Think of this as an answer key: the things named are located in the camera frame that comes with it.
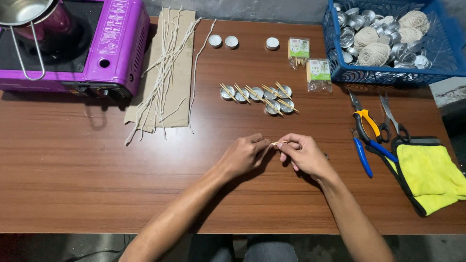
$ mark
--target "electric cord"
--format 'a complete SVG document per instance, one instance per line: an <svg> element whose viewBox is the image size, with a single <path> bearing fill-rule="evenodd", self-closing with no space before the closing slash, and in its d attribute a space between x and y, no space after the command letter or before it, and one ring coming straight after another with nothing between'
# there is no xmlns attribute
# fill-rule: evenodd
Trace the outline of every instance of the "electric cord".
<svg viewBox="0 0 466 262"><path fill-rule="evenodd" d="M131 240L131 235L129 235L129 237L128 237L128 244L126 244L126 234L123 234L123 249L121 249L121 250L102 250L102 251L96 251L96 252L93 252L93 253L90 253L90 254L85 254L85 255L82 255L82 256L71 257L71 258L65 260L64 262L76 262L76 261L81 260L81 259L83 259L83 258L86 258L86 257L88 257L88 256L92 256L92 255L96 255L96 254L104 253L104 252L108 252L108 253L121 253L121 252L123 252L123 251L126 249L126 247L129 245L130 240Z"/></svg>

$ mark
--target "brown table surface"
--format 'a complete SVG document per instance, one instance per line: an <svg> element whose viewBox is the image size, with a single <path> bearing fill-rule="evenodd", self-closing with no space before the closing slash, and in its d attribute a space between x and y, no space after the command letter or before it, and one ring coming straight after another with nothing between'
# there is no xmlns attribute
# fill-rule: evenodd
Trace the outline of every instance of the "brown table surface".
<svg viewBox="0 0 466 262"><path fill-rule="evenodd" d="M199 24L195 54L211 24ZM439 137L455 161L429 89L334 84L333 94L308 93L305 70L289 67L287 42L290 36L308 37L312 57L325 57L322 27L218 21L213 33L223 39L235 35L240 47L207 47L200 55L194 135L189 128L167 129L165 141L158 129L146 133L142 142L137 133L126 147L133 124L123 125L124 112L115 106L102 110L103 100L5 92L0 101L0 232L137 233L214 165L237 137L261 132L276 141L295 132L313 136L330 155L382 234L466 233L466 202L420 218L381 159L368 152L374 178L367 177L349 131L354 118L347 89L378 122L385 116L377 92L388 90L396 120L414 136ZM280 40L278 51L264 47L271 36ZM260 103L235 104L219 96L219 83L253 87L275 81L293 89L299 114L272 117ZM264 167L225 186L192 231L338 233L319 188L298 178L292 167L282 166L277 154L269 155Z"/></svg>

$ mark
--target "cotton twine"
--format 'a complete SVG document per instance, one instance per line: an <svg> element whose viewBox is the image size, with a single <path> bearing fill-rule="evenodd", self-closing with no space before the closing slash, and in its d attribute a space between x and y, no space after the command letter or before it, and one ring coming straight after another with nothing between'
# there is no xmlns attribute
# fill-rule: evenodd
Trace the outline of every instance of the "cotton twine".
<svg viewBox="0 0 466 262"><path fill-rule="evenodd" d="M381 66L387 62L389 54L389 45L372 43L364 47L357 58L362 66Z"/></svg>
<svg viewBox="0 0 466 262"><path fill-rule="evenodd" d="M398 31L401 35L402 43L412 43L417 40L421 40L422 32L417 28L402 28Z"/></svg>
<svg viewBox="0 0 466 262"><path fill-rule="evenodd" d="M365 27L354 36L354 49L361 51L364 47L378 40L377 31L370 27Z"/></svg>
<svg viewBox="0 0 466 262"><path fill-rule="evenodd" d="M387 16L385 16L384 18L382 18L381 20L379 20L379 23L381 23L381 24L383 24L383 23L385 23L385 24L390 24L390 23L393 22L393 21L394 21L394 20L393 20L393 16L387 15Z"/></svg>
<svg viewBox="0 0 466 262"><path fill-rule="evenodd" d="M401 28L416 28L422 32L422 35L425 35L430 27L427 16L421 11L410 11L398 22Z"/></svg>

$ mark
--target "purple gas stove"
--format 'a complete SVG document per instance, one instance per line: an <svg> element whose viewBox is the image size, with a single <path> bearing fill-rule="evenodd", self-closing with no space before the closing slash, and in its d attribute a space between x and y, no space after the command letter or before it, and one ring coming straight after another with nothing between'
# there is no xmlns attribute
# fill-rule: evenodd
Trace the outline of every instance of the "purple gas stove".
<svg viewBox="0 0 466 262"><path fill-rule="evenodd" d="M11 30L0 31L0 90L71 92L111 100L137 93L150 19L141 0L59 0L66 30L50 33L47 19L35 24L45 76L26 78ZM15 30L18 52L29 78L42 66L34 41Z"/></svg>

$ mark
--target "cardboard sheet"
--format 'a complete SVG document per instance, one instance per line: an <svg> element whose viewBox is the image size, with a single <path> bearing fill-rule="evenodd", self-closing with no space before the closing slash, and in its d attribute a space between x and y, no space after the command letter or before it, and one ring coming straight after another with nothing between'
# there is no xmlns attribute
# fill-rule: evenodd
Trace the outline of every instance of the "cardboard sheet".
<svg viewBox="0 0 466 262"><path fill-rule="evenodd" d="M164 12L164 19L167 20L168 18L168 8L164 8L162 10ZM172 9L170 10L170 20L173 19L178 15L178 10ZM157 34L152 39L152 44L145 53L144 56L144 66L143 70L145 70L149 65L152 65L155 61L160 58L162 53L162 21L161 17L159 16L157 28ZM194 11L181 11L180 18L179 18L179 30L178 30L178 37L176 39L176 46L179 45L181 40L184 38L185 33L191 24L196 19L196 12ZM173 23L170 23L169 32L173 30ZM186 42L185 48L181 51L180 55L176 59L173 67L173 75L170 80L170 86L168 87L168 93L166 97L166 103L164 108L164 114L168 115L178 107L181 100L186 97L185 101L181 104L179 110L169 116L167 119L164 120L165 127L186 127L188 126L188 114L189 114L189 102L190 102L190 95L191 95L191 71L192 71L192 53L193 53L193 43L194 43L194 34L190 36L188 41ZM142 101L145 101L146 98L149 96L150 92L154 89L155 81L158 76L157 68L153 68L149 71L146 76L141 79L139 84L139 90L136 97L134 97L131 101L129 108L126 110L126 115L124 117L124 123L127 124L129 122L136 121L136 112L137 112L137 105L139 105ZM153 132L153 125L154 121L156 121L156 127L162 127L162 123L159 123L159 119L153 119L154 115L154 107L151 107L149 111L149 117L147 118L147 122L142 127L142 122L138 126L138 129L142 129L146 132Z"/></svg>

